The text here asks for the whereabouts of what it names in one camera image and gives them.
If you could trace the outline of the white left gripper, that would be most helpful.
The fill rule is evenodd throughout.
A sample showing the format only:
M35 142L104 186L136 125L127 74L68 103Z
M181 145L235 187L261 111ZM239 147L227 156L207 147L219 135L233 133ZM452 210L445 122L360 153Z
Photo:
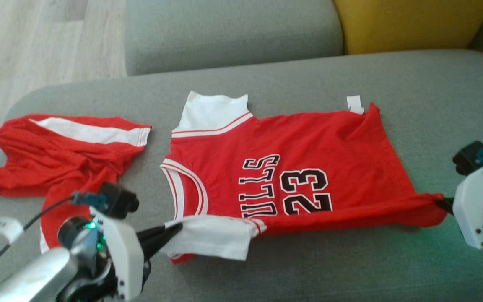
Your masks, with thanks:
M63 290L65 302L111 297L128 302L143 288L145 260L157 254L183 229L183 223L156 226L136 233L122 220L72 217L63 223L63 247L77 274Z

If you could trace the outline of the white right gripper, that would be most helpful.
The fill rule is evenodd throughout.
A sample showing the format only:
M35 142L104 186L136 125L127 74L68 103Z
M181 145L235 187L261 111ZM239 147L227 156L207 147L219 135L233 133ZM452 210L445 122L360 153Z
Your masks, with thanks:
M470 247L483 249L483 167L460 182L454 198L440 198L435 204L455 217Z

